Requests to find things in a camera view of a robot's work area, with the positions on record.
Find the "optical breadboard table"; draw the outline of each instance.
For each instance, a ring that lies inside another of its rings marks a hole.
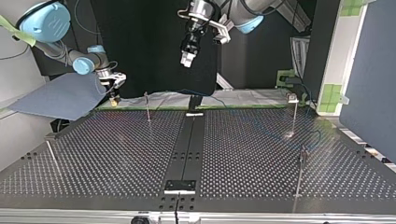
[[[146,111],[91,113],[0,173],[0,217],[396,215],[396,174],[307,108],[298,109],[294,130],[287,107],[203,112],[151,111],[150,121]],[[302,148],[308,159],[296,195]],[[165,194],[169,181],[190,181],[194,193]]]

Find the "perforated metal surface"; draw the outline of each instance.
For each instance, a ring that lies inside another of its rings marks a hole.
[[[98,112],[0,182],[1,194],[157,197],[183,112]]]
[[[288,137],[292,116],[291,107],[206,111],[198,210],[395,213],[391,170],[304,108]],[[296,202],[303,146],[309,157]]]
[[[292,110],[285,111],[206,112],[201,197],[293,197],[300,143],[310,144],[311,137],[288,139]],[[307,128],[310,124],[299,119],[299,125]]]
[[[323,130],[324,141],[311,153],[302,194],[306,198],[388,200],[396,199],[394,178],[387,179],[371,162],[374,156],[353,150],[337,136]]]

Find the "black curtain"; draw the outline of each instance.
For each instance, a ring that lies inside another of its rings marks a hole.
[[[92,0],[92,8],[110,61],[127,75],[122,98],[145,91],[198,91],[210,95],[216,88],[218,48],[210,30],[191,68],[180,64],[180,43],[186,20],[177,11],[187,0]]]

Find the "white panel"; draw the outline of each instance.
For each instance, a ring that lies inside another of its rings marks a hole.
[[[361,17],[338,18],[324,83],[342,84],[349,52],[353,49]]]
[[[347,82],[353,64],[353,58],[359,43],[361,27],[364,22],[367,6],[362,7],[359,16],[338,17],[332,37],[332,46],[322,80],[321,91],[325,84],[342,85],[341,93],[346,92]],[[318,112],[321,116],[339,116],[342,104],[338,104],[334,113]]]
[[[30,48],[16,41],[0,27],[0,170],[34,149],[50,133],[51,119],[24,115],[4,109],[24,94],[45,84]]]
[[[0,171],[44,142],[51,119],[14,113],[0,119]]]

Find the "gray cloth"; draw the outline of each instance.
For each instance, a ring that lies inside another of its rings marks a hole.
[[[55,78],[8,108],[26,114],[76,120],[95,108],[105,92],[95,74],[70,73]]]

